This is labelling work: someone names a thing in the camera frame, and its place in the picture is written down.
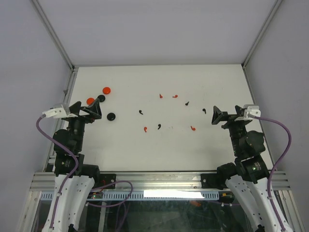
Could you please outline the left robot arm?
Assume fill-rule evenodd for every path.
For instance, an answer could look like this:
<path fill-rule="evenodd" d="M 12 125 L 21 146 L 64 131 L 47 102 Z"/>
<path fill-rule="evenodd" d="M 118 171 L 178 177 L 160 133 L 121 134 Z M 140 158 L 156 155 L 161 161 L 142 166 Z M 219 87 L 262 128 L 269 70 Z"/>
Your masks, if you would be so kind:
<path fill-rule="evenodd" d="M 102 118 L 101 102 L 96 98 L 86 106 L 80 101 L 71 106 L 62 103 L 41 116 L 41 119 L 60 118 L 68 122 L 66 129 L 59 129 L 53 136 L 42 133 L 54 144 L 56 154 L 54 194 L 44 232 L 78 231 L 88 194 L 101 183 L 98 166 L 84 164 L 81 154 L 85 125 Z"/>

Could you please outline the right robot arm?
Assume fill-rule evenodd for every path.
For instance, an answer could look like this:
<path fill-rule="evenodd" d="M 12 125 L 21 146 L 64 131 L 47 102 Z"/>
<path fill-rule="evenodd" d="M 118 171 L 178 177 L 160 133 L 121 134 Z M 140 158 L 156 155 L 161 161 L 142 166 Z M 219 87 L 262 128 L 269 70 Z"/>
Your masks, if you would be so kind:
<path fill-rule="evenodd" d="M 267 168 L 261 154 L 266 150 L 264 134 L 246 126 L 253 120 L 263 120 L 257 105 L 236 106 L 235 114 L 213 107 L 211 123 L 224 124 L 229 131 L 235 156 L 233 163 L 217 168 L 215 187 L 227 187 L 234 194 L 255 232 L 291 232 L 272 187 L 276 167 Z"/>

